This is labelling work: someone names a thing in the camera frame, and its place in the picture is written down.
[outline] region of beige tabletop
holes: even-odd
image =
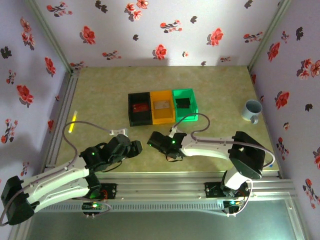
[[[128,117],[128,93],[192,88],[199,113],[211,120],[210,128],[199,136],[222,138],[234,136],[243,131],[264,147],[272,150],[269,135],[259,116],[258,124],[251,124],[241,117],[241,110],[256,94],[245,66],[160,66],[160,67],[88,67],[83,68],[75,89],[68,122],[77,111],[77,121],[88,121],[107,129],[128,128],[131,141],[141,141],[142,153],[125,159],[114,172],[220,172],[232,167],[228,160],[192,156],[183,161],[170,163],[164,155],[147,141],[153,131],[169,134],[172,124],[130,127]],[[179,129],[186,133],[202,129],[206,119],[183,122]],[[75,124],[72,133],[66,131],[67,138],[79,152],[112,138],[107,132],[84,124]],[[72,159],[73,149],[63,140],[57,164]],[[267,171],[277,171],[275,163]]]

